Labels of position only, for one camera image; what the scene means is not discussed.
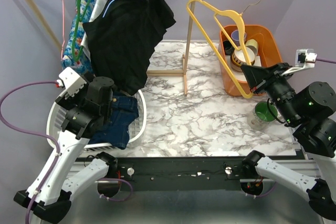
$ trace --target green cup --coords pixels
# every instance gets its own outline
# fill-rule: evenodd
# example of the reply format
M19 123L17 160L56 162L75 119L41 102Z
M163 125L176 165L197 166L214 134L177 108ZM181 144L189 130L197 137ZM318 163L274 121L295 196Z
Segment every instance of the green cup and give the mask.
M278 116L278 111L275 108L274 105L270 104L269 108L271 109L271 112L273 115ZM259 102L255 107L254 107L256 115L263 120L264 122L272 122L275 120L274 116L269 112L267 108L267 102Z
M269 105L269 108L274 116L278 116L278 111L273 105ZM253 110L247 114L247 123L254 130L264 129L275 118L267 108L267 102L259 102Z

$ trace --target plastic basket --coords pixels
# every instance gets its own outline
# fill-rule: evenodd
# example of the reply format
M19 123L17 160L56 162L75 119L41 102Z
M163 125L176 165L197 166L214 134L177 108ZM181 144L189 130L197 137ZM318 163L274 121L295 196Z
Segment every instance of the plastic basket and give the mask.
M145 98L139 90L134 97L138 100L138 110L139 110L139 117L135 119L129 125L129 134L130 140L129 143L134 142L137 140L145 130L146 127L146 118L147 118L147 108ZM53 103L51 110L48 116L47 122L47 134L51 135L55 139L58 138L59 132L61 131L61 125L65 119L65 115L67 110L59 106L56 102ZM54 143L48 139L48 143L55 147ZM88 144L84 147L84 152L93 152L93 151L108 151L114 149L110 143L102 143L102 144Z
M228 34L231 34L234 30L237 29L237 26L229 25L225 26L224 29ZM260 25L245 25L245 32L247 34L246 41L249 39L255 39L259 44L258 55L260 56L261 66L270 67L279 62L282 62L276 41L272 33L266 27ZM225 62L227 62L227 60L224 54L223 41L226 39L227 38L224 33L220 31L218 51L220 52ZM241 97L242 95L240 91L224 69L223 65L221 63L219 63L219 65L226 93L233 97ZM250 92L250 88L246 81L238 80L238 82L246 93Z

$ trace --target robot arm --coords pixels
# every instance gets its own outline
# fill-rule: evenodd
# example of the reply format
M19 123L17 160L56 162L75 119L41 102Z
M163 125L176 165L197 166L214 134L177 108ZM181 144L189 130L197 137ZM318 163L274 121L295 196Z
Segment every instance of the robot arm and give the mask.
M61 126L58 144L35 181L27 190L19 191L14 200L28 208L36 195L31 210L42 220L50 223L60 222L70 209L71 202L96 180L105 177L111 169L117 169L117 160L107 153L100 153L85 169L75 176L67 175L76 158L88 144L93 134L100 130L109 119L114 82L109 78L97 77L88 83L71 68L66 68L58 80L66 92L56 99L61 107L68 110ZM53 165L55 155L59 155L51 173L41 190L36 191L42 178Z
M297 61L304 62L301 70L313 67L315 58L311 49L297 51ZM241 69L251 91L266 92L285 126L296 128L293 136L316 161L325 180L296 173L256 151L244 159L243 167L295 191L319 215L336 220L336 122L328 118L336 111L334 90L327 83L314 82L296 94L287 79L298 69L287 63L269 68L243 65Z

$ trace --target denim shorts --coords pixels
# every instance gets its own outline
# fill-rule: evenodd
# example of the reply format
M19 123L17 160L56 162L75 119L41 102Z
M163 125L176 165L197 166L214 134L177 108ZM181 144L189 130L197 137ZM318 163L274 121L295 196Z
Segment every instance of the denim shorts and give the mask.
M138 117L137 99L114 92L110 120L93 135L89 144L110 143L114 147L125 149L130 140L128 126Z

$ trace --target orange plastic container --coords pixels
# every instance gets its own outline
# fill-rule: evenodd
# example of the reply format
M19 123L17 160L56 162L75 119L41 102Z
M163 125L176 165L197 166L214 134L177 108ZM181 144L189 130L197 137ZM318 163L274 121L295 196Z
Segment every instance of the orange plastic container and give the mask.
M229 25L224 27L227 33L230 35L234 30L237 29L235 25ZM273 38L272 33L264 26L259 25L245 25L246 41L249 39L255 39L258 42L259 49L258 55L260 55L261 65L263 67L270 67L279 62L282 62L281 55L279 53L277 44ZM222 31L219 33L220 43L218 46L218 51L220 55L226 62L226 57L224 55L223 41L226 40L226 36ZM222 72L223 84L226 93L233 97L241 97L240 91L237 89L232 79L225 71L223 65L220 63L220 71ZM246 93L249 93L250 88L246 81L239 81L240 85Z

